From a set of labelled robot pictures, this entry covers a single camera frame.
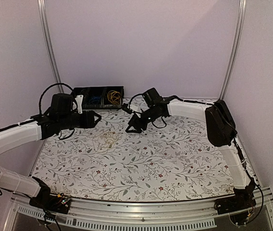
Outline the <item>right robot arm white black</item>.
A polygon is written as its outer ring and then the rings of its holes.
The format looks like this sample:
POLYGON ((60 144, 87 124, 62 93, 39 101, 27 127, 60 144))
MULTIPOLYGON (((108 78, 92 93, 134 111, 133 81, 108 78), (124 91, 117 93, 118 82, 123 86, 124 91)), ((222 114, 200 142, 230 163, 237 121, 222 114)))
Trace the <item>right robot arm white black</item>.
POLYGON ((183 116, 204 122, 209 142, 220 150, 233 178, 235 195, 231 206, 241 210, 253 199, 257 185, 248 173, 246 159, 237 142, 236 125, 225 101, 204 103, 184 100, 176 95, 162 97, 155 88, 141 96, 148 106, 145 111, 132 106, 131 102, 122 105, 122 109, 132 115, 125 130, 127 133, 141 133, 147 129, 148 123, 160 117, 183 116))

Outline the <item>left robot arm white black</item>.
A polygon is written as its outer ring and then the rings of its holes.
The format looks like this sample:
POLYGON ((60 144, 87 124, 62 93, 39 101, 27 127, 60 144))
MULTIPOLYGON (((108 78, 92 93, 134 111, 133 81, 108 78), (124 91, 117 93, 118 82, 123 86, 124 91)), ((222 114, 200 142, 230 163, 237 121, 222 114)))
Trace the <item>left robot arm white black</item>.
MULTIPOLYGON (((42 111, 38 101, 38 114, 29 119, 0 129, 0 155, 24 144, 42 141, 62 130, 94 128, 101 116, 82 108, 83 96, 75 93, 56 93, 48 109, 42 111)), ((44 209, 54 205, 51 190, 42 180, 27 177, 0 167, 0 189, 23 193, 36 200, 44 209)))

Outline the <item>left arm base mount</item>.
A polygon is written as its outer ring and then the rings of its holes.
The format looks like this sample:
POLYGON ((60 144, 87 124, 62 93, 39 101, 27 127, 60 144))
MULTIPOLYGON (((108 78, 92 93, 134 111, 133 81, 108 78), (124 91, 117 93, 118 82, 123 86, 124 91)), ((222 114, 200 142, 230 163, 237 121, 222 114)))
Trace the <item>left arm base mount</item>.
POLYGON ((71 196, 64 193, 52 194, 49 191, 39 192, 36 197, 32 197, 29 205, 50 212, 68 214, 71 205, 71 196))

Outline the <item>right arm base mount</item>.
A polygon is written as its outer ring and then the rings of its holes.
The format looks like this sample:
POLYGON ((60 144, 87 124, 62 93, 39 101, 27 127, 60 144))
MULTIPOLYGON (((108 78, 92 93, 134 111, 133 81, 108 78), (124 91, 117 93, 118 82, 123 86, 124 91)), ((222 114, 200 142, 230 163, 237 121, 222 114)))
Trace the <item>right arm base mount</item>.
POLYGON ((217 199, 214 202, 214 209, 217 213, 230 215, 230 220, 237 226, 246 225, 255 212, 256 201, 252 192, 235 189, 235 195, 217 199))

